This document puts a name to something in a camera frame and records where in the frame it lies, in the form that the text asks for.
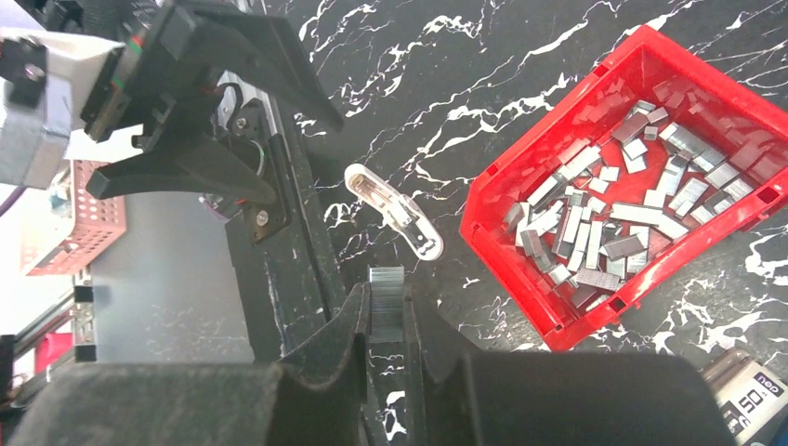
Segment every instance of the metal staples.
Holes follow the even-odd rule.
[[[596,294],[597,289],[593,286],[580,285],[577,290],[575,290],[574,294],[571,295],[570,301],[576,308],[582,308],[585,304],[590,302]]]
[[[585,253],[583,251],[578,250],[576,247],[574,251],[571,252],[571,256],[569,257],[569,262],[567,263],[567,269],[571,272],[577,272],[580,267],[583,266],[583,259],[585,257]]]
[[[676,193],[673,200],[667,205],[670,209],[677,211],[678,208],[684,203],[690,203],[690,206],[695,205],[701,196],[709,189],[709,185],[700,181],[698,178],[690,178],[684,186]]]
[[[692,159],[692,163],[697,165],[705,173],[709,173],[725,161],[725,155],[717,149],[708,149]]]
[[[683,223],[666,214],[663,214],[656,229],[666,235],[670,240],[679,239],[690,232],[690,228],[687,228]]]
[[[617,291],[621,278],[607,272],[580,268],[577,271],[577,282],[608,291]]]
[[[637,172],[646,170],[646,157],[638,156],[636,159],[632,160],[626,155],[624,149],[621,150],[621,155],[624,157],[624,166],[626,167],[627,173],[636,174]]]
[[[611,212],[611,218],[647,225],[658,224],[662,215],[662,208],[656,209],[631,203],[613,203]]]
[[[631,256],[645,250],[647,246],[643,244],[637,235],[628,235],[618,240],[607,242],[599,251],[611,260],[618,260],[621,257]]]
[[[621,257],[617,260],[608,259],[607,263],[605,264],[605,272],[608,274],[612,274],[614,276],[618,276],[619,279],[623,279],[626,277],[626,259],[627,257]]]
[[[596,269],[599,267],[599,248],[602,244],[602,229],[603,224],[601,221],[591,222],[591,231],[588,234],[588,248],[585,251],[585,267],[588,269]]]
[[[670,158],[667,159],[667,163],[665,164],[665,169],[668,172],[672,172],[674,174],[681,174],[687,168],[687,165],[690,163],[690,158],[692,156],[691,153],[687,153],[687,156],[684,156],[685,153],[679,152],[675,155],[671,155]]]
[[[611,167],[611,166],[604,166],[599,171],[599,179],[612,183],[613,181],[618,181],[619,176],[619,168],[618,167]]]
[[[646,190],[646,197],[643,199],[643,205],[648,207],[664,207],[665,194],[661,190]]]
[[[714,214],[709,211],[709,209],[705,205],[700,205],[695,208],[694,211],[689,213],[689,216],[695,219],[698,223],[705,225],[706,223],[712,221],[714,218]]]
[[[591,216],[593,214],[594,214],[594,209],[591,209],[591,206],[586,206],[586,207],[583,208],[583,213],[582,213],[580,219],[583,220],[586,223],[590,222],[591,221]]]
[[[540,184],[538,188],[526,200],[528,204],[533,207],[541,207],[543,200],[547,195],[558,187],[558,179],[556,175],[548,177],[544,183]]]
[[[646,128],[643,129],[643,139],[647,141],[656,141],[659,135],[660,129],[654,125],[646,125]]]
[[[560,220],[560,215],[558,213],[563,206],[564,202],[555,202],[549,209],[547,209],[547,212],[531,222],[526,229],[536,230],[536,233],[542,237],[549,230],[558,225],[558,221]]]
[[[561,258],[566,258],[571,254],[571,243],[564,242],[564,233],[569,225],[570,209],[564,209],[558,223],[558,230],[556,231],[556,238],[553,240],[553,254]]]
[[[738,202],[755,189],[750,186],[747,180],[739,177],[731,181],[726,187],[722,188],[722,190],[727,192],[731,198],[733,198],[733,201]]]
[[[739,171],[736,169],[736,167],[733,167],[728,163],[722,163],[712,169],[711,172],[706,174],[706,181],[714,186],[715,189],[722,189],[738,175]]]
[[[569,218],[566,230],[563,233],[563,241],[566,243],[574,243],[577,238],[577,231],[580,228],[580,219],[583,216],[583,208],[580,206],[572,206],[569,212]]]
[[[608,204],[601,201],[597,197],[591,197],[588,199],[588,207],[590,207],[597,214],[602,214],[605,212],[605,208],[608,207]]]
[[[571,273],[565,266],[558,264],[547,272],[547,277],[554,285],[559,286],[571,277]]]
[[[585,190],[576,190],[569,197],[569,206],[584,206],[588,202],[588,194]]]
[[[678,124],[671,123],[660,134],[660,139],[667,141],[678,130]]]
[[[663,174],[660,176],[659,183],[657,183],[657,190],[663,192],[665,195],[676,195],[676,192],[678,191],[678,185],[681,184],[681,178],[684,177],[686,171],[686,164],[684,164],[684,168],[679,172],[673,172],[668,166],[666,166],[665,170],[663,170]]]
[[[646,116],[649,119],[649,124],[658,124],[662,120],[667,119],[667,110],[665,107],[652,111]]]
[[[649,151],[649,148],[646,147],[646,144],[644,144],[643,141],[638,138],[634,138],[624,144],[622,149],[624,150],[624,154],[626,154],[630,160],[634,160]]]
[[[520,221],[526,220],[528,221],[528,217],[531,214],[531,205],[528,203],[517,203],[514,202],[512,207],[509,208],[509,211],[506,212],[506,216],[504,217],[504,223],[506,224],[506,232],[512,233],[517,228],[517,225]]]
[[[694,205],[695,203],[693,202],[682,203],[676,210],[676,215],[684,218],[687,215],[687,213],[692,210],[692,206]]]
[[[654,109],[657,108],[657,106],[646,100],[639,100],[638,102],[635,103],[635,108],[645,111],[646,112],[645,114],[649,114],[650,112],[653,112]]]
[[[591,181],[588,183],[588,188],[598,193],[605,193],[608,191],[609,186],[610,183],[599,178],[591,178]]]
[[[625,119],[618,128],[613,130],[611,136],[622,144],[626,144],[637,137],[637,135],[640,135],[640,132],[642,132],[648,124],[649,118],[647,118],[645,114],[635,113],[628,119]]]
[[[577,229],[577,238],[574,239],[575,251],[585,252],[588,248],[588,236],[591,234],[591,224],[581,223]]]
[[[640,239],[643,246],[648,248],[650,243],[651,230],[648,226],[630,226],[630,235],[635,235]],[[626,272],[630,274],[637,274],[646,267],[649,261],[649,251],[643,251],[629,256],[626,259]]]
[[[722,214],[723,212],[727,211],[729,207],[733,206],[736,202],[733,200],[733,197],[726,194],[724,200],[720,201],[719,203],[715,204],[714,211],[717,215]]]
[[[601,160],[602,148],[598,145],[588,146],[574,158],[566,163],[569,170],[569,177],[567,179],[574,179],[578,177],[589,166],[594,165]]]

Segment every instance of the staple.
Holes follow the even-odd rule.
[[[638,156],[637,158],[630,159],[627,156],[624,149],[621,150],[621,155],[624,158],[624,167],[626,167],[626,172],[629,174],[636,174],[637,172],[642,172],[646,170],[646,157],[645,156]]]
[[[660,133],[660,139],[667,141],[678,130],[678,124],[671,123]]]
[[[605,264],[605,272],[618,276],[619,279],[626,277],[626,257],[621,257],[616,260],[609,259]]]
[[[626,156],[629,157],[630,160],[636,159],[638,156],[642,156],[649,151],[649,148],[646,147],[646,144],[643,143],[638,138],[632,139],[631,141],[627,142],[622,146],[624,149],[624,153]]]
[[[720,153],[717,149],[708,149],[700,155],[696,156],[692,163],[700,167],[705,173],[709,173],[718,165],[725,161],[725,155]]]
[[[585,312],[591,311],[592,309],[604,304],[610,298],[611,297],[609,295],[601,295],[600,297],[597,297],[593,302],[591,302],[590,304],[588,304],[588,306],[585,307]]]
[[[653,208],[631,203],[613,203],[611,218],[647,225],[659,224],[663,215],[662,208]]]
[[[649,118],[649,124],[659,124],[663,120],[667,119],[667,110],[665,107],[660,107],[659,109],[649,113],[646,117]]]
[[[683,174],[690,163],[691,156],[692,154],[688,152],[679,152],[675,155],[671,155],[670,158],[667,159],[664,170],[674,174]]]
[[[588,237],[591,235],[591,224],[581,223],[577,228],[577,238],[574,239],[574,250],[584,253],[588,249]]]
[[[551,249],[553,254],[561,258],[566,258],[569,254],[571,254],[571,243],[564,242],[564,233],[566,232],[567,225],[569,224],[569,216],[570,210],[564,208],[563,212],[561,213],[561,217],[558,220],[556,238],[553,240],[553,249]]]
[[[643,129],[643,139],[647,141],[656,141],[659,135],[660,129],[654,125],[646,125],[646,128]]]
[[[561,264],[557,264],[555,267],[553,267],[550,271],[547,272],[547,277],[550,278],[550,281],[555,286],[559,286],[571,277],[571,273],[565,266]]]
[[[722,188],[722,190],[730,195],[734,202],[738,202],[755,189],[750,186],[746,179],[739,177],[731,181],[726,187]]]
[[[590,207],[597,214],[604,214],[605,208],[608,207],[608,204],[601,201],[597,197],[591,197],[588,199],[588,207]]]
[[[673,200],[670,201],[667,207],[677,211],[684,203],[689,203],[690,208],[682,215],[685,216],[708,189],[708,184],[700,181],[698,178],[690,178],[676,193],[676,196],[673,197]]]
[[[556,257],[553,256],[553,253],[547,252],[546,246],[543,245],[543,249],[545,250],[545,254],[543,256],[535,256],[533,258],[533,263],[536,264],[540,272],[548,272],[556,266]]]
[[[599,252],[610,260],[618,260],[621,257],[642,252],[647,247],[637,235],[627,235],[621,239],[605,243]]]
[[[585,206],[588,202],[588,193],[585,190],[575,190],[569,197],[569,206]]]
[[[646,112],[645,114],[649,114],[650,112],[653,112],[657,108],[656,105],[654,105],[654,104],[652,104],[652,103],[650,103],[650,102],[648,102],[646,100],[639,100],[635,104],[635,107],[638,108],[638,109],[641,109],[642,111],[645,111]]]
[[[702,225],[705,225],[706,223],[712,221],[712,218],[715,217],[715,215],[712,214],[712,212],[709,211],[709,208],[707,208],[705,205],[700,205],[696,207],[695,210],[689,213],[689,216],[694,218],[695,221],[697,221]]]
[[[611,136],[622,144],[626,144],[640,135],[648,124],[649,118],[645,114],[635,113],[613,130]]]
[[[592,221],[591,231],[588,234],[588,248],[585,252],[585,267],[597,269],[599,267],[599,248],[602,245],[602,222]]]
[[[733,197],[725,193],[725,198],[714,205],[714,211],[717,215],[722,214],[723,212],[727,211],[729,207],[733,206],[736,203],[733,200]]]
[[[594,209],[591,209],[591,206],[586,206],[583,208],[583,213],[581,214],[580,219],[588,223],[591,221],[591,217],[593,214],[594,214]]]
[[[566,243],[574,243],[577,238],[577,231],[580,229],[580,220],[583,216],[583,208],[580,206],[572,206],[569,212],[568,223],[566,230],[563,234],[563,241]]]
[[[506,224],[506,232],[512,233],[517,228],[520,221],[528,221],[531,217],[531,205],[528,203],[514,202],[506,212],[504,223]]]
[[[738,175],[739,171],[736,170],[736,167],[728,163],[722,163],[706,174],[705,178],[715,189],[722,189]]]
[[[618,181],[619,172],[621,169],[618,167],[604,166],[599,171],[599,179],[612,183]]]
[[[687,172],[687,165],[680,172],[672,172],[667,167],[663,170],[660,176],[660,181],[657,183],[657,190],[663,192],[665,195],[674,196],[678,191],[678,186],[681,184],[681,178]]]
[[[582,285],[589,285],[595,288],[608,291],[618,291],[621,278],[607,272],[596,271],[594,269],[580,268],[577,271],[577,282]]]
[[[682,203],[678,207],[678,209],[676,210],[676,216],[680,216],[680,217],[684,218],[687,215],[687,213],[689,213],[692,210],[692,206],[694,206],[694,205],[695,205],[694,202],[684,202],[684,203]]]
[[[673,125],[676,126],[676,131],[668,138],[668,142],[674,146],[686,151],[691,151],[695,156],[700,156],[707,151],[716,151],[709,143],[698,138],[687,128],[676,125],[676,123],[673,123]]]
[[[567,262],[567,269],[571,272],[577,272],[583,265],[584,257],[585,252],[580,251],[575,247],[574,251],[571,252],[569,262]]]
[[[547,179],[542,184],[540,184],[539,187],[536,188],[531,196],[526,199],[526,202],[533,207],[541,207],[543,200],[557,187],[558,180],[556,179],[555,175],[551,175],[550,177],[547,177]]]
[[[664,207],[666,195],[662,190],[649,189],[646,190],[646,197],[643,199],[643,205],[648,207]]]
[[[591,178],[591,182],[588,183],[588,188],[590,190],[602,194],[608,191],[609,186],[610,186],[609,182],[599,178]]]
[[[656,229],[673,241],[690,232],[690,228],[687,228],[683,223],[667,214],[663,214]]]
[[[648,247],[650,244],[651,229],[648,226],[635,226],[629,227],[630,235],[635,235],[640,239],[643,246]],[[633,254],[626,259],[626,272],[630,274],[638,274],[642,271],[649,261],[649,251],[643,251]]]
[[[528,257],[543,256],[545,254],[542,240],[535,230],[524,230],[518,232],[519,244],[518,246],[525,251]]]
[[[568,179],[574,179],[580,176],[585,169],[598,163],[602,159],[601,153],[602,148],[598,145],[588,146],[580,151],[577,156],[566,163],[570,176]]]
[[[547,209],[544,214],[532,221],[526,229],[536,230],[540,237],[545,235],[549,230],[558,225],[560,221],[560,215],[558,213],[563,205],[564,202],[562,201],[553,203],[550,209]]]
[[[582,308],[594,299],[594,296],[597,295],[598,291],[593,286],[581,285],[580,283],[578,284],[580,286],[578,286],[577,290],[575,290],[575,292],[571,295],[570,301],[575,308]]]

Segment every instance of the red perforated basket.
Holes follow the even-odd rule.
[[[603,305],[583,312],[569,301],[568,283],[553,287],[506,234],[504,216],[547,177],[570,160],[586,139],[602,146],[602,156],[623,165],[611,131],[639,99],[664,105],[671,121],[723,151],[729,163],[757,189],[712,221],[669,243],[652,237],[648,266]],[[660,145],[646,141],[647,145]],[[665,150],[650,150],[648,169],[619,180],[604,195],[607,203],[642,203],[664,168]],[[636,305],[668,276],[734,230],[749,229],[788,202],[788,115],[737,84],[664,35],[641,26],[597,66],[553,111],[482,172],[470,188],[460,232],[518,302],[550,348],[573,347]],[[662,247],[653,249],[654,243]]]

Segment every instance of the black marble surface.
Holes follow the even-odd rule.
[[[648,23],[777,106],[788,105],[788,0],[266,0],[294,24],[346,117],[337,134],[303,117],[325,221],[346,286],[402,264],[424,299],[484,348],[544,349],[457,230],[473,178]],[[363,163],[425,210],[446,242],[417,262],[342,184]],[[788,376],[788,211],[711,247],[577,348],[654,350],[702,366],[745,346]],[[383,416],[402,441],[396,352],[374,352]]]

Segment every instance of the wire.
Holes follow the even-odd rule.
[[[11,209],[11,207],[20,199],[22,193],[25,192],[25,189],[27,188],[24,186],[17,186],[17,188],[14,189],[10,195],[8,195],[8,198],[6,198],[4,202],[0,203],[0,216],[4,216],[6,212]]]

